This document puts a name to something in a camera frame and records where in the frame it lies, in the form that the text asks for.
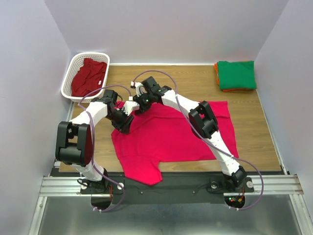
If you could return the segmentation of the bright pink t shirt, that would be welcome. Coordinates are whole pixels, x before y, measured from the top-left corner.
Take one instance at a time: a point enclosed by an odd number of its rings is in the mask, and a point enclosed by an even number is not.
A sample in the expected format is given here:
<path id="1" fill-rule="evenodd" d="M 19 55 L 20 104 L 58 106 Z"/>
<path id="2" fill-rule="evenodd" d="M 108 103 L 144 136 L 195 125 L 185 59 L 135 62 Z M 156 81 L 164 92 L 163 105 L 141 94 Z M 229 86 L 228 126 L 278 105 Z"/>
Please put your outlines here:
<path id="1" fill-rule="evenodd" d="M 162 181 L 160 162 L 215 159 L 179 111 L 158 103 L 135 115 L 129 134 L 114 130 L 111 137 L 125 176 L 149 186 Z"/>

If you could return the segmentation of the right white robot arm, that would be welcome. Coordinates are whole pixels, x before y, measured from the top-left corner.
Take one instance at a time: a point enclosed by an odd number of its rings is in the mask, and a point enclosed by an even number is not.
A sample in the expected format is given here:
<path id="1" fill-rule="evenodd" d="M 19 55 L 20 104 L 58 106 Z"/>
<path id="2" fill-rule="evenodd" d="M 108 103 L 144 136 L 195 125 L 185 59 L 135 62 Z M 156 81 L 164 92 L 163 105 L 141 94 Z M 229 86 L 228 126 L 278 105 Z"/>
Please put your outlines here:
<path id="1" fill-rule="evenodd" d="M 236 191 L 243 185 L 247 173 L 227 148 L 220 134 L 217 118 L 207 101 L 196 102 L 177 93 L 177 89 L 161 87 L 153 77 L 144 81 L 131 82 L 136 90 L 134 101 L 139 103 L 140 112 L 147 111 L 153 103 L 159 103 L 180 111 L 190 124 L 194 135 L 205 142 L 219 162 L 228 191 Z"/>

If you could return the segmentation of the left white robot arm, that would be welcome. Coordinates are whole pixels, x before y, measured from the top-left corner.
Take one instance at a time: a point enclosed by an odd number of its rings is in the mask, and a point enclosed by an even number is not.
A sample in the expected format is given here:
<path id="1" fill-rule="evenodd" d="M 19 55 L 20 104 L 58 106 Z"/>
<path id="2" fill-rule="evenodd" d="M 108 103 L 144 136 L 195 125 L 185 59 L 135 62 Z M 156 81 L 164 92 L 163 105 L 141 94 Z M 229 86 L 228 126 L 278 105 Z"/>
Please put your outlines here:
<path id="1" fill-rule="evenodd" d="M 94 127 L 101 119 L 107 118 L 116 130 L 128 134 L 134 119 L 132 112 L 139 109 L 132 97 L 118 108 L 117 98 L 117 92 L 105 90 L 102 98 L 94 98 L 76 118 L 58 125 L 56 160 L 72 166 L 84 176 L 78 180 L 82 190 L 104 193 L 111 188 L 107 171 L 93 158 Z"/>

